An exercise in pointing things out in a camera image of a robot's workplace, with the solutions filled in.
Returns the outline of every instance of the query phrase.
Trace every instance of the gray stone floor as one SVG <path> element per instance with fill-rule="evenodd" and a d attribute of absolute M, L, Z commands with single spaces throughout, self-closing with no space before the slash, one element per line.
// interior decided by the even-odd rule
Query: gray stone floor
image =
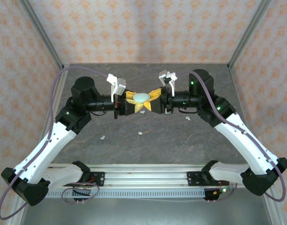
<path fill-rule="evenodd" d="M 226 98 L 242 117 L 238 97 L 231 75 L 223 64 L 82 64 L 120 76 L 127 88 L 137 93 L 149 93 L 161 86 L 158 74 L 162 70 L 186 72 L 206 69 L 214 77 L 215 93 Z M 105 78 L 82 70 L 71 70 L 61 96 L 61 109 L 71 96 L 70 89 L 81 76 L 95 80 L 100 94 L 110 94 Z M 188 75 L 179 76 L 176 90 L 188 90 Z M 206 164 L 215 159 L 223 163 L 244 163 L 245 160 L 231 143 L 198 115 L 187 115 L 177 110 L 170 115 L 158 115 L 148 110 L 119 116 L 113 112 L 101 117 L 92 116 L 89 124 L 58 154 L 54 163 L 71 163 L 80 160 L 87 164 Z"/>

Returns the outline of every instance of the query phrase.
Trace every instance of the wallpaper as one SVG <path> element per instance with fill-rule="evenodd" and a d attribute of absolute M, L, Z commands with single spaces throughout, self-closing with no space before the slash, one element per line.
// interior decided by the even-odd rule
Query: wallpaper
<path fill-rule="evenodd" d="M 287 158 L 287 0 L 271 2 L 232 73 L 248 127 Z M 287 196 L 282 208 L 287 219 Z"/>
<path fill-rule="evenodd" d="M 0 1 L 0 173 L 37 145 L 57 72 L 19 1 Z M 0 176 L 0 197 L 6 187 Z M 12 205 L 9 193 L 3 216 Z"/>
<path fill-rule="evenodd" d="M 63 64 L 228 63 L 261 0 L 30 0 Z"/>

